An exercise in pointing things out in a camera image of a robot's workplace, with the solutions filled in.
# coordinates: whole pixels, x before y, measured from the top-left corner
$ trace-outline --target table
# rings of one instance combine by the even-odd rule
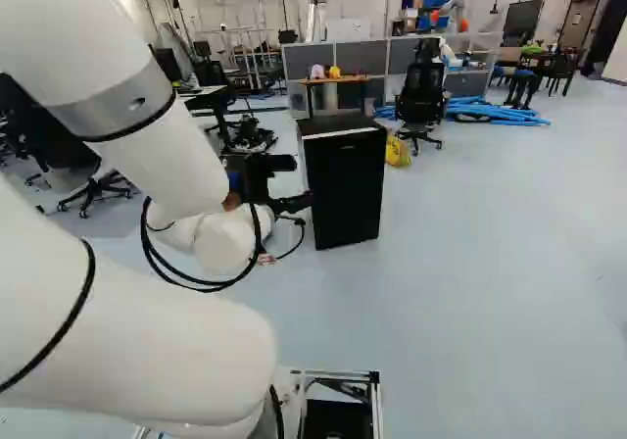
[[[360,111],[365,114],[365,84],[368,81],[367,74],[347,74],[340,76],[339,78],[313,78],[302,79],[301,84],[307,87],[307,109],[310,114],[310,119],[314,117],[314,102],[312,101],[312,87],[317,84],[325,83],[349,83],[355,82],[360,84]]]
[[[226,102],[228,98],[224,94],[216,94],[218,92],[227,93],[225,84],[216,84],[212,86],[204,86],[202,88],[180,93],[181,98],[189,98],[185,100],[185,107],[188,111],[197,109],[211,109],[216,116],[219,133],[222,137],[224,145],[230,145],[231,136],[228,133],[228,123],[224,118],[224,112],[227,110]]]
[[[212,86],[201,86],[200,88],[197,89],[192,89],[189,91],[179,91],[178,95],[181,98],[188,98],[188,97],[195,97],[195,96],[199,96],[202,94],[212,94],[215,93],[217,91],[220,91],[221,89],[224,89],[226,87],[225,84],[216,84],[216,85],[212,85]]]

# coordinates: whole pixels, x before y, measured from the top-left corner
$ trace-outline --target black box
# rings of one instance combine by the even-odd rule
[[[385,128],[361,113],[303,119],[298,128],[313,192],[316,249],[377,238]]]

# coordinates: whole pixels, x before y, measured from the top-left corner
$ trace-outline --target gray partition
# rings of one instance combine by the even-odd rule
[[[390,39],[390,66],[388,74],[405,73],[408,65],[413,62],[413,49],[418,43],[418,37],[397,37]]]
[[[342,72],[385,74],[386,40],[341,42],[335,45],[335,65]]]
[[[283,47],[286,79],[303,79],[312,66],[333,65],[333,44],[290,44]]]
[[[481,70],[468,67],[449,72],[445,88],[454,96],[485,94],[499,54],[502,32],[445,32],[361,42],[289,44],[283,46],[283,64],[292,115],[302,117],[307,113],[305,86],[299,80],[308,76],[314,64],[337,65],[342,72],[370,75],[366,97],[374,98],[376,106],[384,104],[386,100],[391,100],[392,93],[398,93],[397,89],[402,87],[408,65],[414,60],[413,49],[419,39],[434,35],[445,37],[456,53],[471,50],[471,60],[486,64]],[[355,107],[355,98],[351,99],[354,88],[351,85],[338,85],[339,109]]]
[[[444,81],[444,89],[459,96],[481,96],[485,93],[490,72],[449,73]]]

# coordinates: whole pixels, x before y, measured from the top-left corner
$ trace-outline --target office chair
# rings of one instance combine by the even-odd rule
[[[79,215],[86,219],[89,206],[94,200],[104,198],[105,191],[114,194],[110,197],[132,197],[129,186],[113,185],[125,180],[119,172],[105,171],[95,178],[102,171],[101,158],[5,73],[0,73],[0,97],[0,109],[7,112],[6,133],[16,155],[32,157],[53,189],[65,187],[66,191],[82,186],[59,202],[59,211],[66,211],[68,203],[85,196]]]
[[[412,154],[420,153],[418,140],[435,143],[441,150],[444,142],[431,138],[428,133],[444,117],[444,64],[415,62],[408,67],[405,86],[396,98],[396,117],[405,123],[396,133],[401,140],[409,139]]]

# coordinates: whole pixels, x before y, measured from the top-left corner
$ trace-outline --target door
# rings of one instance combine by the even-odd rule
[[[607,2],[601,21],[597,26],[595,38],[590,46],[586,64],[589,62],[607,62],[626,16],[627,0],[609,0]]]
[[[562,49],[583,47],[598,5],[599,0],[570,0],[559,38],[559,46]]]

